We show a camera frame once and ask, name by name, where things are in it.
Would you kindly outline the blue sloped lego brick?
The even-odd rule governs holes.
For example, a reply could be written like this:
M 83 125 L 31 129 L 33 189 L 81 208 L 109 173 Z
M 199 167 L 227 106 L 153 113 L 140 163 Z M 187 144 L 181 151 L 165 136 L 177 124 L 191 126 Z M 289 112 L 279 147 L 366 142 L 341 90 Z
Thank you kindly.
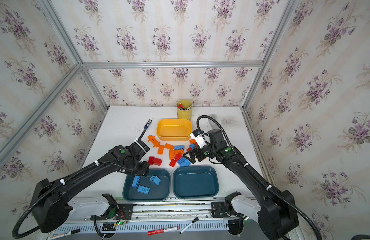
M 151 176 L 149 180 L 156 185 L 159 185 L 161 182 L 161 179 L 158 176 Z

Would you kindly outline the long orange lego plate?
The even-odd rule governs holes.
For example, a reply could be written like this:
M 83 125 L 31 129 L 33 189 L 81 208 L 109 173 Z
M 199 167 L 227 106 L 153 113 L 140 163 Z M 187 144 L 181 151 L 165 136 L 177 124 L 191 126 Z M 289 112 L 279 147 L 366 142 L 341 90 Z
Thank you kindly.
M 149 135 L 148 142 L 152 143 L 155 148 L 158 148 L 160 146 L 160 141 L 158 141 L 155 136 Z

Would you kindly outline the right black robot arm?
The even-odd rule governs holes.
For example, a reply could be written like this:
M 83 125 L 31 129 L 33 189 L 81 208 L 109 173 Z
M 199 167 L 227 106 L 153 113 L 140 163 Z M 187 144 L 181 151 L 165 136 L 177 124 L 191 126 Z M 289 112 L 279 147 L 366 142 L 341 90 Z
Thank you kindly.
M 184 157 L 193 164 L 206 158 L 216 159 L 217 164 L 233 172 L 255 197 L 252 201 L 239 192 L 228 195 L 225 198 L 225 208 L 229 215 L 248 217 L 256 221 L 270 240 L 285 240 L 286 235 L 299 226 L 299 217 L 302 217 L 312 228 L 316 238 L 322 239 L 313 220 L 296 206 L 293 195 L 287 190 L 279 190 L 262 177 L 232 144 L 217 120 L 201 115 L 197 118 L 196 125 L 191 138 L 198 145 L 185 152 Z

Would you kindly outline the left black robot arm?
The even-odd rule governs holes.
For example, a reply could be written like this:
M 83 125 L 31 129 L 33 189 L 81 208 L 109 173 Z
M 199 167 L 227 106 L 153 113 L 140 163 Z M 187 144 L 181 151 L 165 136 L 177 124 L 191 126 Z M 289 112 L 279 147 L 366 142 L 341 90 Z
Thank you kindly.
M 142 158 L 149 150 L 146 143 L 136 139 L 129 146 L 115 146 L 103 157 L 70 175 L 54 181 L 41 180 L 35 186 L 29 207 L 14 225 L 12 237 L 21 239 L 36 231 L 56 230 L 74 209 L 68 202 L 109 174 L 146 176 L 149 164 Z

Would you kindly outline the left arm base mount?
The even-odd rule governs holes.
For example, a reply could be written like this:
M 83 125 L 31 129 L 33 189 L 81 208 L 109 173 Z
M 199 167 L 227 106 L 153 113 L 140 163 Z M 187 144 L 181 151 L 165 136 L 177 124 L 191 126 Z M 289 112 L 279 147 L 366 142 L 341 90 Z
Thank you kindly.
M 128 221 L 131 220 L 134 204 L 121 203 L 110 194 L 102 194 L 95 198 L 94 215 L 90 216 L 93 221 L 96 217 L 97 221 Z

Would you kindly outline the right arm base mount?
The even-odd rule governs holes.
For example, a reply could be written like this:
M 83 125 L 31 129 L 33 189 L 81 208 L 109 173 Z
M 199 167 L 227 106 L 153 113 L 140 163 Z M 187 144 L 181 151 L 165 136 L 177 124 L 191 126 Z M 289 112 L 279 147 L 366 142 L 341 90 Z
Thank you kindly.
M 234 192 L 225 197 L 222 202 L 212 202 L 212 218 L 251 218 L 256 217 L 257 203 L 250 198 L 243 196 L 240 192 Z

